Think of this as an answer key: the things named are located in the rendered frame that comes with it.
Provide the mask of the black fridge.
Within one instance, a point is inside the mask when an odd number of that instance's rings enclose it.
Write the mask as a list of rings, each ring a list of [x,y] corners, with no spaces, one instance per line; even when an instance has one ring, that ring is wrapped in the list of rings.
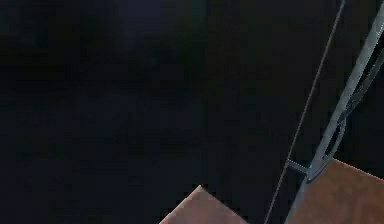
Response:
[[[0,0],[0,224],[284,224],[383,0]]]

